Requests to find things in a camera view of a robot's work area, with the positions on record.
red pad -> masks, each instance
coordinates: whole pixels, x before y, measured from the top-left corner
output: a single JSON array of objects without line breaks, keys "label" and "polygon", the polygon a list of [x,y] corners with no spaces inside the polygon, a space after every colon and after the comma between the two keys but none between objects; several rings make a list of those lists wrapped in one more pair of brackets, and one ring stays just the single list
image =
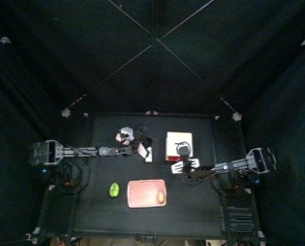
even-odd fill
[{"label": "red pad", "polygon": [[165,184],[163,180],[129,181],[127,183],[127,205],[129,208],[160,207],[165,205]]}]

green object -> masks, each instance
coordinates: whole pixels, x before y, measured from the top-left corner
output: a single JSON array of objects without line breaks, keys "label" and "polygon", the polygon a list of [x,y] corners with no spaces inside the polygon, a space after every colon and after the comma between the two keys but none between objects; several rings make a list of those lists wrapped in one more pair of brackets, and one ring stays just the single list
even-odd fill
[{"label": "green object", "polygon": [[116,183],[112,183],[109,187],[109,196],[117,197],[117,195],[119,195],[119,185]]}]

